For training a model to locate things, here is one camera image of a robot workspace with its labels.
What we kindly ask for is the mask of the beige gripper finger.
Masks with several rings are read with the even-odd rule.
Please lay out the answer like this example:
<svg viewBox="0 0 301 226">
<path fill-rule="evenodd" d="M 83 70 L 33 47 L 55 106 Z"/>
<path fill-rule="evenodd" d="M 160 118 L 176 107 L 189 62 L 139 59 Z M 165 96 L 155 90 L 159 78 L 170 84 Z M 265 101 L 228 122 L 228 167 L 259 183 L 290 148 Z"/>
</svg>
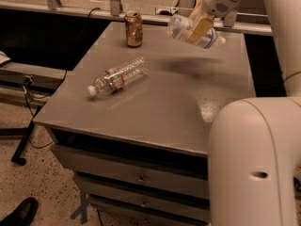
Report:
<svg viewBox="0 0 301 226">
<path fill-rule="evenodd" d="M 192 21 L 193 24 L 197 24 L 200 23 L 201 21 L 203 21 L 205 19 L 204 14 L 203 14 L 203 10 L 202 10 L 202 0 L 199 0 L 193 11 L 191 12 L 189 19 Z"/>
<path fill-rule="evenodd" d="M 197 42 L 198 39 L 205 35 L 213 26 L 213 19 L 199 17 L 193 22 L 192 30 L 187 39 L 191 42 Z"/>
</svg>

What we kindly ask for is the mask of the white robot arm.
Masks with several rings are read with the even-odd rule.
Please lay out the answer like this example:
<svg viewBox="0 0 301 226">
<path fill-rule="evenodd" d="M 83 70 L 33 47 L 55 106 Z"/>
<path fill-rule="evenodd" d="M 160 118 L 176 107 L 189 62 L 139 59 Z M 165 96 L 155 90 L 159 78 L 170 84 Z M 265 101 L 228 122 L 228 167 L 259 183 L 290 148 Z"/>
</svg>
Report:
<svg viewBox="0 0 301 226">
<path fill-rule="evenodd" d="M 241 0 L 201 0 L 193 11 L 198 38 Z M 263 0 L 286 96 L 230 103 L 209 135 L 211 226 L 298 226 L 293 173 L 301 163 L 301 0 Z"/>
</svg>

